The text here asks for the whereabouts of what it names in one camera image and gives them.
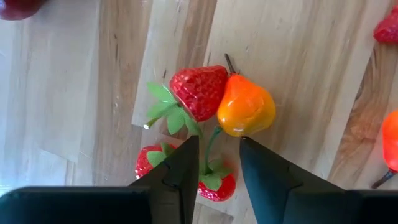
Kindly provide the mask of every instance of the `wooden floor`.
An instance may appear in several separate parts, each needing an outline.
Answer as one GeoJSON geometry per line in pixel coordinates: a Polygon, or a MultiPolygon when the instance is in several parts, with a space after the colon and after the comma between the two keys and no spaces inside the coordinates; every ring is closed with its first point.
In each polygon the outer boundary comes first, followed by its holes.
{"type": "MultiPolygon", "coordinates": [[[[25,185],[127,185],[140,147],[180,144],[165,122],[142,130],[148,81],[226,65],[277,104],[263,145],[346,189],[387,171],[380,126],[398,108],[398,47],[372,31],[393,0],[51,0],[0,21],[0,191],[25,185]]],[[[206,137],[216,121],[203,124],[206,137]]],[[[212,156],[236,164],[233,198],[198,197],[194,223],[255,223],[238,139],[212,156]]],[[[398,177],[381,187],[398,189],[398,177]]]]}

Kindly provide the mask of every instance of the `strawberry leaf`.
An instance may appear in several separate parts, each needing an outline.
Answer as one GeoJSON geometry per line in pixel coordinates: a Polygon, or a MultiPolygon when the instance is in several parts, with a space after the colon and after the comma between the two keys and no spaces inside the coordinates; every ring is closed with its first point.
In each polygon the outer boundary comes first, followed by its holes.
{"type": "Polygon", "coordinates": [[[166,159],[166,154],[164,152],[159,151],[150,151],[147,152],[147,159],[148,162],[152,165],[152,167],[156,167],[159,165],[163,160],[166,159]]]}
{"type": "Polygon", "coordinates": [[[205,175],[206,173],[206,162],[205,161],[200,161],[199,163],[199,174],[200,175],[205,175]]]}
{"type": "Polygon", "coordinates": [[[212,161],[209,162],[209,168],[212,171],[216,171],[223,166],[223,160],[222,159],[213,159],[212,161]]]}
{"type": "Polygon", "coordinates": [[[223,165],[222,159],[214,159],[209,162],[209,168],[213,171],[214,175],[225,178],[228,174],[232,173],[232,169],[223,165]]]}
{"type": "Polygon", "coordinates": [[[165,86],[158,83],[147,83],[148,90],[152,93],[157,99],[165,103],[176,103],[173,94],[170,90],[165,86]]]}
{"type": "Polygon", "coordinates": [[[170,110],[167,115],[167,129],[170,134],[177,133],[185,123],[183,117],[184,110],[181,107],[176,107],[170,110]]]}
{"type": "Polygon", "coordinates": [[[173,107],[177,107],[177,106],[178,105],[176,103],[168,103],[168,102],[159,101],[149,108],[149,110],[147,111],[147,117],[148,118],[159,118],[159,117],[165,116],[169,110],[171,110],[173,107]]]}
{"type": "Polygon", "coordinates": [[[221,180],[221,177],[218,175],[214,174],[207,174],[207,175],[200,175],[200,180],[203,182],[203,184],[210,190],[217,191],[220,189],[221,184],[223,181],[221,180]]]}
{"type": "Polygon", "coordinates": [[[162,147],[162,151],[164,152],[164,154],[166,154],[166,157],[171,155],[171,153],[173,152],[173,147],[167,143],[162,142],[160,144],[160,146],[162,147]]]}
{"type": "Polygon", "coordinates": [[[214,171],[214,175],[217,175],[224,179],[226,176],[230,175],[232,173],[232,169],[229,167],[221,167],[217,171],[214,171]]]}
{"type": "Polygon", "coordinates": [[[187,112],[184,111],[183,117],[185,120],[185,125],[187,126],[188,130],[191,132],[193,135],[199,136],[199,138],[203,137],[203,132],[199,128],[198,123],[196,123],[194,120],[192,120],[191,117],[187,114],[187,112]]]}

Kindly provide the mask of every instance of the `plastic fruit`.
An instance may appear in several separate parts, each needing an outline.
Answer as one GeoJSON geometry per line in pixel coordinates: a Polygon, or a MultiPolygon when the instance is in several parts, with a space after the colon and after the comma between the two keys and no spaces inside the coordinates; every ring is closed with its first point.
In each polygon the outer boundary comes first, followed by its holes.
{"type": "Polygon", "coordinates": [[[136,177],[140,179],[157,165],[159,165],[175,149],[175,146],[162,143],[156,146],[143,147],[138,154],[136,162],[136,177]]]}
{"type": "Polygon", "coordinates": [[[33,16],[46,0],[0,0],[0,19],[21,20],[33,16]]]}
{"type": "Polygon", "coordinates": [[[209,161],[211,146],[220,132],[222,129],[216,127],[210,138],[205,152],[205,161],[200,167],[198,184],[198,194],[214,202],[223,202],[229,199],[236,188],[236,181],[231,174],[231,169],[225,165],[224,161],[221,158],[209,161]]]}
{"type": "Polygon", "coordinates": [[[398,172],[398,110],[390,113],[381,126],[384,161],[389,170],[371,188],[376,189],[398,172]]]}
{"type": "Polygon", "coordinates": [[[201,136],[197,122],[216,114],[227,79],[226,69],[215,65],[179,71],[170,81],[170,90],[163,85],[148,83],[149,91],[159,101],[148,110],[147,116],[152,119],[144,128],[149,129],[165,116],[170,134],[175,134],[185,124],[192,134],[201,136]]]}
{"type": "Polygon", "coordinates": [[[377,25],[373,36],[382,43],[398,43],[398,6],[394,6],[391,13],[377,25]]]}
{"type": "Polygon", "coordinates": [[[221,65],[188,68],[176,73],[170,89],[195,121],[206,121],[216,114],[224,96],[228,73],[221,65]]]}
{"type": "Polygon", "coordinates": [[[218,122],[226,133],[240,137],[268,128],[275,119],[275,103],[267,90],[237,74],[227,54],[231,70],[223,100],[217,111],[218,122]]]}

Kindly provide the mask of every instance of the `red strawberry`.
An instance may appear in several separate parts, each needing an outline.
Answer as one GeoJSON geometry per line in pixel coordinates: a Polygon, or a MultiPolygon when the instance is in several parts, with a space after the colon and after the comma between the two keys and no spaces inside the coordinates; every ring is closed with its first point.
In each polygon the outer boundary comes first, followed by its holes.
{"type": "Polygon", "coordinates": [[[377,25],[373,36],[379,42],[398,43],[398,6],[377,25]]]}
{"type": "Polygon", "coordinates": [[[210,190],[203,182],[199,182],[198,193],[214,202],[223,202],[234,194],[235,188],[235,179],[231,174],[228,174],[222,178],[221,187],[218,190],[210,190]]]}
{"type": "Polygon", "coordinates": [[[222,159],[214,159],[208,162],[211,146],[217,135],[222,132],[216,127],[205,151],[205,161],[200,166],[198,193],[214,202],[222,202],[229,199],[235,191],[236,183],[231,175],[231,169],[222,159]]]}
{"type": "Polygon", "coordinates": [[[165,116],[170,134],[175,134],[186,125],[192,134],[201,137],[197,122],[208,120],[217,112],[227,79],[226,69],[216,65],[183,69],[176,73],[170,81],[173,94],[166,86],[148,83],[149,91],[159,101],[147,111],[147,116],[152,119],[144,128],[149,129],[165,116]]]}
{"type": "Polygon", "coordinates": [[[140,179],[142,176],[146,175],[154,167],[159,165],[167,156],[169,156],[175,146],[162,143],[156,146],[146,146],[143,147],[137,158],[136,162],[136,177],[140,179]]]}
{"type": "Polygon", "coordinates": [[[217,112],[227,79],[228,73],[221,65],[188,68],[173,76],[170,89],[195,121],[206,121],[217,112]]]}

